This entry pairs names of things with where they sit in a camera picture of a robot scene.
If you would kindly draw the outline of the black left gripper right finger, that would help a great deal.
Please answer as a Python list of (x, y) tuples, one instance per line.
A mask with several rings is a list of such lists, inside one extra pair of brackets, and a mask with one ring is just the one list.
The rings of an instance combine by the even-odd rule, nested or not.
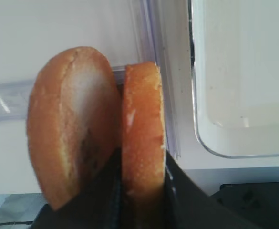
[(237, 228), (236, 216), (202, 192), (169, 152), (165, 164), (165, 228)]

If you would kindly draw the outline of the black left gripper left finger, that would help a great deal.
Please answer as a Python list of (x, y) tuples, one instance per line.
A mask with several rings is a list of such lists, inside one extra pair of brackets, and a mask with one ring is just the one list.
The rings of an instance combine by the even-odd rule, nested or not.
[(97, 176), (59, 210), (35, 220), (34, 229), (119, 229), (121, 149), (114, 150)]

